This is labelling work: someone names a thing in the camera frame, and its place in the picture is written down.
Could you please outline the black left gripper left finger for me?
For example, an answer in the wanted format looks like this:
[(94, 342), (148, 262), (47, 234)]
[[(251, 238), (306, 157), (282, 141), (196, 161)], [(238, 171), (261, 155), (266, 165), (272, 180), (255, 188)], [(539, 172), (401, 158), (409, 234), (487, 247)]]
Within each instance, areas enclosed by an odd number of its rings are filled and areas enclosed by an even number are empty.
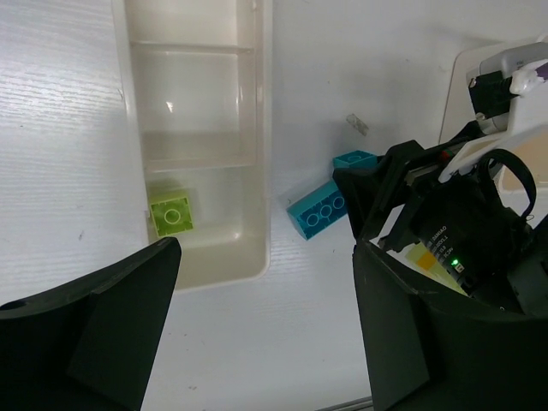
[(1, 306), (3, 410), (139, 410), (181, 262), (167, 237)]

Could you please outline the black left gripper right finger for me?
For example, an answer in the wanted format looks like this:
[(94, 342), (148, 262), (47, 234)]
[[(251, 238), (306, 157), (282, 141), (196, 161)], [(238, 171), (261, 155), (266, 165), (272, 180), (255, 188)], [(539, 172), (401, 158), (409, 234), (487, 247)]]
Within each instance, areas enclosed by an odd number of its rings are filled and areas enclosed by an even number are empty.
[(366, 241), (353, 267), (377, 410), (546, 409), (546, 319), (456, 293)]

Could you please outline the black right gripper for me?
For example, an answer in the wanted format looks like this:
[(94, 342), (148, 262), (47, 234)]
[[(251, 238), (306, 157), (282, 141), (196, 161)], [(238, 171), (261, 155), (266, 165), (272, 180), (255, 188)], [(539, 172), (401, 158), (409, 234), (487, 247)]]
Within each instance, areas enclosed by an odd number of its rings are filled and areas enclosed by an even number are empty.
[[(536, 317), (547, 314), (547, 221), (528, 222), (537, 199), (529, 168), (514, 153), (494, 149), (472, 171), (445, 183), (406, 177), (426, 164), (415, 140), (391, 147), (372, 169), (335, 169), (333, 180), (347, 209), (355, 248), (379, 237), (392, 210), (402, 206), (382, 251), (421, 243), (469, 296)], [(494, 173), (506, 167), (523, 186), (526, 209), (503, 204)]]

